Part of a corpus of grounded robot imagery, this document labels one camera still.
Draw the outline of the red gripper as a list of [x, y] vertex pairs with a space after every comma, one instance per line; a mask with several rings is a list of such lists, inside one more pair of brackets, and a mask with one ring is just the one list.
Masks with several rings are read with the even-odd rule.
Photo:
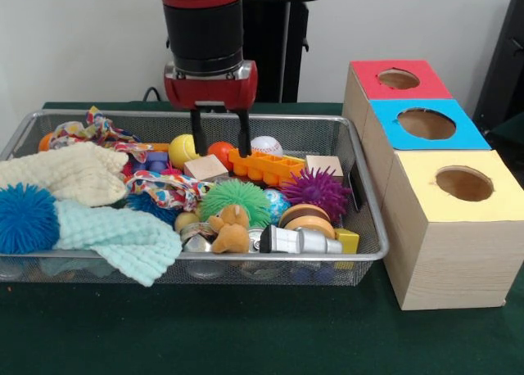
[[206, 156], [206, 134], [201, 126], [202, 108], [223, 107], [237, 111], [240, 120], [238, 150], [240, 157], [251, 155], [249, 113], [255, 102], [258, 86], [258, 69], [251, 60], [242, 62], [233, 72], [211, 76], [193, 76], [177, 71], [169, 62], [164, 69], [165, 92], [176, 108], [191, 110], [192, 136], [195, 152]]

